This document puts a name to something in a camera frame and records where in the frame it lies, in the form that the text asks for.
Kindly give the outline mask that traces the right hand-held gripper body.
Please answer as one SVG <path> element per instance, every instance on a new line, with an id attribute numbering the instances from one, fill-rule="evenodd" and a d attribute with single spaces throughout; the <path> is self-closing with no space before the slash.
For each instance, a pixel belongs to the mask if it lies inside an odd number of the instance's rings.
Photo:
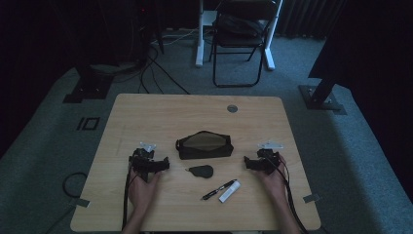
<path id="1" fill-rule="evenodd" d="M 264 144 L 257 151 L 258 156 L 258 171 L 270 175 L 281 164 L 281 155 L 279 151 L 274 151 L 274 148 Z"/>

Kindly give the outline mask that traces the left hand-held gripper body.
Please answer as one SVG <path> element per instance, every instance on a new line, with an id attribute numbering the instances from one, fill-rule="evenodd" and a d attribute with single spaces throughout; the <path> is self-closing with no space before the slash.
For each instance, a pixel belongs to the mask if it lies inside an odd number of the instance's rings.
<path id="1" fill-rule="evenodd" d="M 129 168 L 140 176 L 145 182 L 148 181 L 148 175 L 157 171 L 158 165 L 153 160 L 155 155 L 156 144 L 142 142 L 135 149 L 129 159 Z"/>

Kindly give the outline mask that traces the white eraser stick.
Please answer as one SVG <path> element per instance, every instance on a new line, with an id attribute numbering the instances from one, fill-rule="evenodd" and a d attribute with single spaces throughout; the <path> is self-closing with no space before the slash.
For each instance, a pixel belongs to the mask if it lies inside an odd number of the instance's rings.
<path id="1" fill-rule="evenodd" d="M 241 184 L 235 180 L 231 186 L 219 197 L 221 203 L 225 203 L 230 196 L 232 196 L 239 188 Z"/>

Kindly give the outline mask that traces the black teardrop correction tape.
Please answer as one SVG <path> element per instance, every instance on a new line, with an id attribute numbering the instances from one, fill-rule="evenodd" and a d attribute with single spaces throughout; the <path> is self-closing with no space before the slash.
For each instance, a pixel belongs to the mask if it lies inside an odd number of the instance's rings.
<path id="1" fill-rule="evenodd" d="M 195 177 L 211 178 L 213 176 L 213 167 L 210 165 L 202 165 L 187 169 Z"/>

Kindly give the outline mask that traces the black pen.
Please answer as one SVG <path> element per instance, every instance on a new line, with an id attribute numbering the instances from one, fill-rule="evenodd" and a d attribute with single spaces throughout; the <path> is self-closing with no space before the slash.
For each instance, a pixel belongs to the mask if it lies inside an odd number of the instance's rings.
<path id="1" fill-rule="evenodd" d="M 209 198 L 211 198 L 212 196 L 214 196 L 215 194 L 217 194 L 219 191 L 223 190 L 224 188 L 227 188 L 229 186 L 231 186 L 234 182 L 236 181 L 236 179 L 232 179 L 228 182 L 226 182 L 225 184 L 219 186 L 218 188 L 208 192 L 208 194 L 204 195 L 201 200 L 208 200 Z"/>

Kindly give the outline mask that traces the person's right hand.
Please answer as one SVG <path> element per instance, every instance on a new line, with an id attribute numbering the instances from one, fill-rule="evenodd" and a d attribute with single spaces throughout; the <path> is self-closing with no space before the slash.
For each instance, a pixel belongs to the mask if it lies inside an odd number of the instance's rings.
<path id="1" fill-rule="evenodd" d="M 284 159 L 281 158 L 279 166 L 269 175 L 265 172 L 257 172 L 256 175 L 263 183 L 270 199 L 276 206 L 287 203 L 285 195 L 285 174 L 283 168 Z"/>

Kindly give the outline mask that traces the person's left hand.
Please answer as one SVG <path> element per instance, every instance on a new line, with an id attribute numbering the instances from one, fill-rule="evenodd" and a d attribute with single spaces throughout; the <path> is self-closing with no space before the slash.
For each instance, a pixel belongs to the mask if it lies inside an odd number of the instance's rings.
<path id="1" fill-rule="evenodd" d="M 149 182 L 146 182 L 135 172 L 131 173 L 128 196 L 133 205 L 134 214 L 144 215 L 147 212 L 156 195 L 161 175 L 161 173 L 156 173 Z"/>

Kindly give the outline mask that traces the black metal stand base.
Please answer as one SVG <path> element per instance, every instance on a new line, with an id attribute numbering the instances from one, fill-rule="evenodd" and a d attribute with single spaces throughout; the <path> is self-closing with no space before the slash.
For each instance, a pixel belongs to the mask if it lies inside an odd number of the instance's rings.
<path id="1" fill-rule="evenodd" d="M 64 103 L 81 103 L 84 99 L 106 99 L 113 75 L 99 74 L 89 65 L 75 67 L 79 80 L 71 94 L 63 99 Z"/>
<path id="2" fill-rule="evenodd" d="M 298 89 L 308 109 L 329 110 L 335 115 L 346 115 L 344 105 L 332 93 L 334 85 L 333 81 L 322 79 L 317 86 L 300 85 Z"/>

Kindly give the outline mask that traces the black folding chair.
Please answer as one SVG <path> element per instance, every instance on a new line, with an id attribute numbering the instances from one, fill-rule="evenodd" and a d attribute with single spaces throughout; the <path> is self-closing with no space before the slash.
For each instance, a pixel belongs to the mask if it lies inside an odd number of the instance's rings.
<path id="1" fill-rule="evenodd" d="M 246 88 L 258 84 L 261 78 L 265 56 L 266 37 L 269 25 L 274 20 L 277 10 L 276 0 L 222 0 L 217 7 L 215 21 L 212 24 L 213 36 L 209 59 L 212 61 L 212 83 L 218 88 Z M 244 20 L 257 20 L 263 26 L 263 32 L 257 37 L 243 37 L 218 29 L 215 23 L 221 15 L 231 15 Z M 218 55 L 248 55 L 250 61 L 256 50 L 260 51 L 257 77 L 252 83 L 219 84 L 217 81 Z"/>

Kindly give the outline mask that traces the dark equipment tower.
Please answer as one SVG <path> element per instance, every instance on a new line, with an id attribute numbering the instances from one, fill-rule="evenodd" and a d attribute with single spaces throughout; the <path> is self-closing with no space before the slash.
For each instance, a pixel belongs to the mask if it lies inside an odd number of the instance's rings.
<path id="1" fill-rule="evenodd" d="M 147 61 L 151 40 L 163 46 L 160 0 L 97 0 L 116 61 Z"/>

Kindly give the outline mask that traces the black bag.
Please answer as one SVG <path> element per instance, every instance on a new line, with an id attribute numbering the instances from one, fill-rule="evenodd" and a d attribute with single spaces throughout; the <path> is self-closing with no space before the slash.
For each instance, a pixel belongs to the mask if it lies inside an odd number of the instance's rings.
<path id="1" fill-rule="evenodd" d="M 257 20 L 240 19 L 231 15 L 221 15 L 215 23 L 218 29 L 243 37 L 257 37 L 264 26 Z"/>

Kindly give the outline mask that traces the dark pleated curtain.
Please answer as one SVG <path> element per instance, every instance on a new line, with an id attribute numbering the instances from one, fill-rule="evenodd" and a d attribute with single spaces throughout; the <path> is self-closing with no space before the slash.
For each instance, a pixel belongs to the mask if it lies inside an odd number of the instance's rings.
<path id="1" fill-rule="evenodd" d="M 324 39 L 331 32 L 346 0 L 283 0 L 276 34 Z"/>

